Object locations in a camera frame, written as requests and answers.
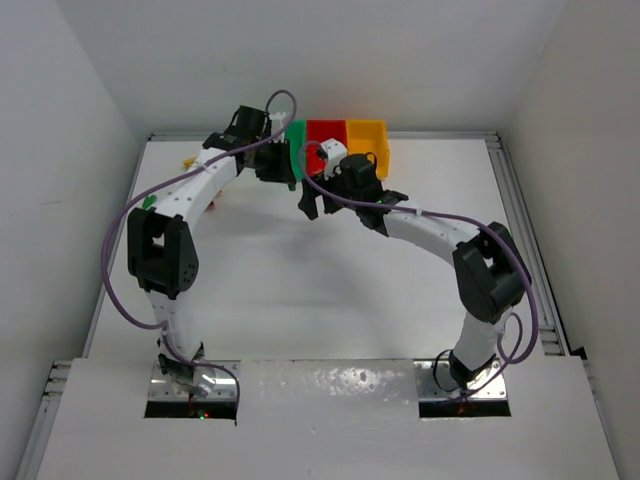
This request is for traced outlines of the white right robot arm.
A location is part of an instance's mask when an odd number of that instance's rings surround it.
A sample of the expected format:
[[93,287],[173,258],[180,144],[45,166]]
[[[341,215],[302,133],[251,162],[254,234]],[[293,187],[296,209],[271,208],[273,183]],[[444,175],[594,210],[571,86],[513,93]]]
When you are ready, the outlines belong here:
[[306,176],[299,208],[314,220],[318,198],[324,211],[343,208],[368,229],[406,241],[449,264],[466,310],[460,337],[449,354],[449,371],[465,388],[499,352],[504,322],[522,298],[530,297],[531,277],[509,230],[454,214],[426,212],[407,195],[383,187],[376,165],[365,154],[347,155],[317,146],[323,172]]

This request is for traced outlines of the green yellow lego cluster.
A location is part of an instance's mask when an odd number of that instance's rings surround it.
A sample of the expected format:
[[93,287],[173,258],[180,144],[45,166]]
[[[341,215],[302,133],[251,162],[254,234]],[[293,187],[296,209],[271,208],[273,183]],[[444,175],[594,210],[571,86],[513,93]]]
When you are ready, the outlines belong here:
[[155,195],[147,196],[142,203],[142,208],[144,210],[149,209],[156,202],[156,200],[157,200],[157,197]]

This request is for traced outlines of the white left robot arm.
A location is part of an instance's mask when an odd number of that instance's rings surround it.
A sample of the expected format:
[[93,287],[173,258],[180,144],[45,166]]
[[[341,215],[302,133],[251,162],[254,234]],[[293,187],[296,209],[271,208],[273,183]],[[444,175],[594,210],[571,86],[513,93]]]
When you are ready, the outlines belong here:
[[284,137],[291,120],[286,112],[239,107],[223,132],[202,143],[187,169],[189,178],[149,208],[128,215],[128,270],[145,292],[160,330],[160,369],[192,396],[210,396],[220,371],[199,362],[204,346],[188,293],[199,272],[193,231],[214,198],[246,168],[270,181],[294,181]]

